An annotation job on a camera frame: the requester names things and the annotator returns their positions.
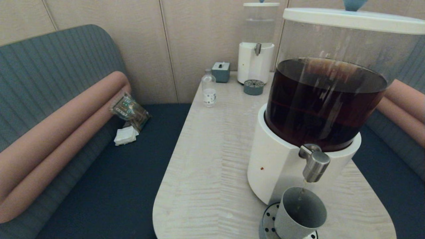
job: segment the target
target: gray cup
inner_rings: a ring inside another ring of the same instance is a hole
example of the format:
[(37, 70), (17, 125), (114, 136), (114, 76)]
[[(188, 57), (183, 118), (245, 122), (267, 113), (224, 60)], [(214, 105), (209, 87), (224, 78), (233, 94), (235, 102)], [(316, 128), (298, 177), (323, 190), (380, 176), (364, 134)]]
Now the gray cup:
[(326, 208), (322, 200), (310, 190), (293, 187), (282, 195), (275, 220), (280, 238), (302, 239), (326, 221)]

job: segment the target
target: gray upholstered backrest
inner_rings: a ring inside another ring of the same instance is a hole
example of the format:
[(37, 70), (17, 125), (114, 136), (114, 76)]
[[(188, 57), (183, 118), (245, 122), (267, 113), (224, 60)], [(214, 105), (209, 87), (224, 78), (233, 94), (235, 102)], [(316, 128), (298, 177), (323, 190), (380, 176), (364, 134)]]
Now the gray upholstered backrest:
[[(416, 45), (398, 79), (425, 94), (425, 37)], [(425, 181), (424, 148), (378, 111), (366, 124)]]
[[(124, 62), (108, 33), (95, 25), (0, 47), (0, 151), (113, 71), (126, 73)], [(113, 139), (118, 123), (110, 120), (29, 209), (0, 224), (0, 239), (35, 238)]]

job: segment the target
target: perforated drip tray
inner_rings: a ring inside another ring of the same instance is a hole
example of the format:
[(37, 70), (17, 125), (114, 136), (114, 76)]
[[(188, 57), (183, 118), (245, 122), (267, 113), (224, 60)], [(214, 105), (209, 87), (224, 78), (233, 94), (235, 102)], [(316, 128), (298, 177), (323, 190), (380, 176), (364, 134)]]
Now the perforated drip tray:
[[(264, 212), (263, 219), (260, 222), (260, 239), (284, 239), (280, 238), (275, 230), (275, 218), (278, 213), (279, 203), (271, 204)], [(317, 231), (304, 237), (304, 239), (318, 239)]]

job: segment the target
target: tissue box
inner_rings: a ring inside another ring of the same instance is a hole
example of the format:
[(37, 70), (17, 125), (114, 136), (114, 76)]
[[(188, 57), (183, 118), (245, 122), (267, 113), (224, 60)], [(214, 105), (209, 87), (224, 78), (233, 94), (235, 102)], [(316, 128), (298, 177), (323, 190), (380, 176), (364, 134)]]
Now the tissue box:
[(212, 67), (212, 73), (216, 79), (216, 82), (227, 83), (230, 77), (230, 63), (216, 62)]

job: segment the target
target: light wood tabletop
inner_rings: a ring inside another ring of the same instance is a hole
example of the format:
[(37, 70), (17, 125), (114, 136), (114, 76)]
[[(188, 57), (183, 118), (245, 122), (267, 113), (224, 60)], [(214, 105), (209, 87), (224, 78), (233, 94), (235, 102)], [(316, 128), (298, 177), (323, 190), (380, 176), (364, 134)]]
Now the light wood tabletop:
[[(232, 72), (228, 83), (216, 84), (213, 108), (203, 106), (198, 88), (155, 198), (158, 239), (259, 238), (266, 205), (249, 187), (246, 170), (271, 83), (262, 95), (247, 95)], [(396, 238), (388, 212), (352, 161), (322, 200), (328, 218), (319, 238)]]

